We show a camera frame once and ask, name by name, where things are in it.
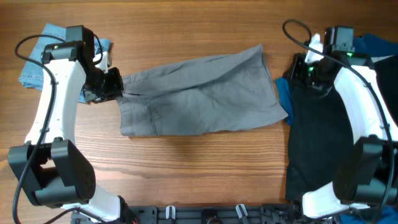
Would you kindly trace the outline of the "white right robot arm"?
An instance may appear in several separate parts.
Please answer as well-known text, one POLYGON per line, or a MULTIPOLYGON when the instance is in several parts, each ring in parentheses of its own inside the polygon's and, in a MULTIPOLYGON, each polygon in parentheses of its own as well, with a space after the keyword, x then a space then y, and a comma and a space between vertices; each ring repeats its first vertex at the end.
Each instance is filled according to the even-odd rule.
POLYGON ((294 55, 283 79, 292 104, 286 196, 301 216, 397 205, 397 125, 368 55, 294 55))

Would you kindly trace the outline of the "grey shorts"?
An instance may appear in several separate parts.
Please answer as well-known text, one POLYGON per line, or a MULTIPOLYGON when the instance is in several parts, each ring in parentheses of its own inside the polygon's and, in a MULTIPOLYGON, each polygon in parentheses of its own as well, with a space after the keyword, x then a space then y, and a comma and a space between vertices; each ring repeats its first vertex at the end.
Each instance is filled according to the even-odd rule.
POLYGON ((123 78, 123 136, 240 131, 287 117, 257 45, 144 70, 123 78))

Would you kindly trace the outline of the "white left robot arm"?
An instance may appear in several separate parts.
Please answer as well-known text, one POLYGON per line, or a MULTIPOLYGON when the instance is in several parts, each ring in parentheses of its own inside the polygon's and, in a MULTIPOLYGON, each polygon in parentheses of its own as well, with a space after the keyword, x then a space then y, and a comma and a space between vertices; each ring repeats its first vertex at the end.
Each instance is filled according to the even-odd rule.
POLYGON ((119 70, 104 54, 95 55, 98 37, 83 26, 70 26, 66 37, 45 46, 39 66, 44 85, 34 123, 22 146, 10 148, 7 161, 35 206, 78 212, 96 223, 123 223, 124 200, 96 183, 93 166, 75 144, 80 98, 101 103, 122 95, 119 70))

